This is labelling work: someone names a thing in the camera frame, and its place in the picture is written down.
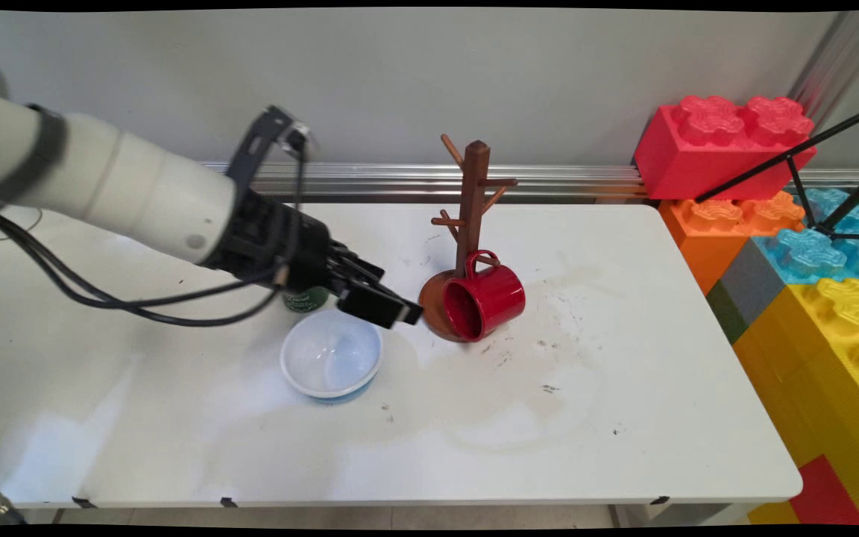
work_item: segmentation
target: green can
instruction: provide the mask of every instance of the green can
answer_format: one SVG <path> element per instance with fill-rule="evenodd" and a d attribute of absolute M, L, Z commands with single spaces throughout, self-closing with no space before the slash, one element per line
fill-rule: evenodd
<path fill-rule="evenodd" d="M 315 288 L 307 289 L 305 292 L 295 293 L 295 295 L 284 293 L 283 305 L 287 306 L 287 309 L 291 310 L 291 312 L 313 312 L 313 310 L 326 304 L 328 297 L 330 297 L 330 292 L 321 288 L 321 286 L 315 286 Z"/>

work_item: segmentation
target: blue bowl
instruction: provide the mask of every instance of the blue bowl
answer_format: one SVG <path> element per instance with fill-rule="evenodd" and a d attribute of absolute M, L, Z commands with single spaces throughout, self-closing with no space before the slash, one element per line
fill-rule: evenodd
<path fill-rule="evenodd" d="M 377 327 L 340 312 L 322 310 L 290 330 L 280 349 L 280 369 L 298 392 L 315 401 L 359 397 L 383 363 Z"/>

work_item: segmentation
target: red mug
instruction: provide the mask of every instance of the red mug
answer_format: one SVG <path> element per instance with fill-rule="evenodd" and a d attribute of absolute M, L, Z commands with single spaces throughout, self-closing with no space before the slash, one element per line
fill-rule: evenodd
<path fill-rule="evenodd" d="M 479 341 L 526 308 L 526 293 L 515 272 L 505 265 L 476 272 L 476 259 L 490 251 L 475 251 L 466 258 L 466 277 L 451 278 L 443 286 L 443 307 L 458 336 Z"/>

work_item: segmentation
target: floor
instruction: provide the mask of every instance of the floor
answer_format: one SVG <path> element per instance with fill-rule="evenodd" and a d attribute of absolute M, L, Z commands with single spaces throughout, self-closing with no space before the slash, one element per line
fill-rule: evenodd
<path fill-rule="evenodd" d="M 29 524 L 276 527 L 298 530 L 558 530 L 614 527 L 609 506 L 28 509 L 22 513 Z M 747 524 L 747 520 L 739 521 L 738 524 Z"/>

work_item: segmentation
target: metal rail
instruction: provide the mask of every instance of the metal rail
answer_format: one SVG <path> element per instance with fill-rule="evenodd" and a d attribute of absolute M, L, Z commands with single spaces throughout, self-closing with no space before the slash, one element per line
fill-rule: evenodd
<path fill-rule="evenodd" d="M 226 163 L 204 163 L 224 173 Z M 293 193 L 293 163 L 260 166 L 256 193 L 286 200 Z M 859 169 L 804 169 L 807 188 L 855 188 Z M 644 184 L 634 166 L 490 166 L 491 179 L 516 178 L 519 186 L 500 203 L 590 204 L 595 200 L 642 200 Z M 316 203 L 456 203 L 462 172 L 456 164 L 310 163 L 304 200 Z M 788 184 L 787 191 L 794 193 Z"/>

